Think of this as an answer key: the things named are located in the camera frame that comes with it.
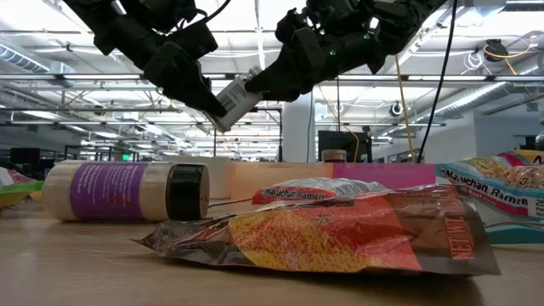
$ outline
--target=orange noodle bag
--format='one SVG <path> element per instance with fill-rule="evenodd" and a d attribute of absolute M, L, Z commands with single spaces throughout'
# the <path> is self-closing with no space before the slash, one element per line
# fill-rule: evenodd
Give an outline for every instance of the orange noodle bag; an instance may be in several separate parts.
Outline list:
<path fill-rule="evenodd" d="M 500 274 L 473 199 L 456 185 L 276 202 L 241 215 L 169 221 L 137 242 L 159 256 L 216 266 Z"/>

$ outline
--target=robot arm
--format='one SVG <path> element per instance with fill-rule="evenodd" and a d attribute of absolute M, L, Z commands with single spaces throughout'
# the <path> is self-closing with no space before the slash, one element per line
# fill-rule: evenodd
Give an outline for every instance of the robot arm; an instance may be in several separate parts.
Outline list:
<path fill-rule="evenodd" d="M 315 84 L 361 65 L 377 73 L 387 55 L 400 52 L 446 1 L 308 0 L 301 14 L 292 9 L 278 22 L 280 55 L 246 83 L 246 90 L 262 92 L 264 99 L 293 101 Z M 168 98 L 211 115 L 226 115 L 198 62 L 218 48 L 206 24 L 209 19 L 161 34 L 181 20 L 205 14 L 195 0 L 120 0 L 126 14 L 112 0 L 65 2 L 93 30 L 94 44 L 104 55 L 118 48 Z M 375 31 L 370 29 L 372 17 L 380 20 Z"/>
<path fill-rule="evenodd" d="M 94 44 L 104 54 L 118 48 L 168 98 L 215 116 L 226 109 L 210 91 L 198 59 L 218 48 L 207 18 L 169 33 L 197 13 L 195 0 L 121 0 L 127 14 L 111 0 L 65 0 L 94 32 Z"/>
<path fill-rule="evenodd" d="M 295 100 L 312 87 L 368 65 L 377 73 L 397 54 L 425 19 L 446 0 L 308 0 L 301 14 L 287 12 L 275 31 L 283 43 L 276 62 L 246 84 L 265 98 Z M 372 17 L 380 20 L 371 31 Z"/>

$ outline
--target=desk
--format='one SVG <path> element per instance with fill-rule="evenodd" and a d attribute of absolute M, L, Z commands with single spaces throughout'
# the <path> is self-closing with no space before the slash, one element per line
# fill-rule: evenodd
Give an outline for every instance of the desk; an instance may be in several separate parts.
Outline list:
<path fill-rule="evenodd" d="M 246 203 L 210 215 L 242 212 Z M 36 203 L 0 212 L 1 305 L 542 305 L 544 246 L 497 246 L 503 276 L 316 275 L 215 269 L 131 242 L 153 224 L 62 224 Z"/>

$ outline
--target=computer monitor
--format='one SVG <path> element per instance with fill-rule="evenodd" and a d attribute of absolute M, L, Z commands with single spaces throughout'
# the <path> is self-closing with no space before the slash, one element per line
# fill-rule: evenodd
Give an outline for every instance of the computer monitor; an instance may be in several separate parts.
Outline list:
<path fill-rule="evenodd" d="M 357 156 L 357 162 L 372 162 L 372 139 L 368 136 L 368 133 L 357 133 L 355 135 L 359 138 L 359 153 Z M 323 150 L 345 150 L 347 153 L 347 161 L 353 162 L 355 157 L 355 150 L 357 148 L 357 139 L 350 132 L 336 132 L 336 131 L 319 131 L 318 137 L 318 152 L 319 161 L 322 161 L 321 152 Z"/>

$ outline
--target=purple label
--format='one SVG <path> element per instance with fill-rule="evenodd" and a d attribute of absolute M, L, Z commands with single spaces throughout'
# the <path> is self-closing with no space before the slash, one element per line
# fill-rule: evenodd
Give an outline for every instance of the purple label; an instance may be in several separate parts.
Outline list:
<path fill-rule="evenodd" d="M 86 162 L 71 182 L 70 202 L 81 220 L 145 220 L 139 186 L 145 162 Z"/>

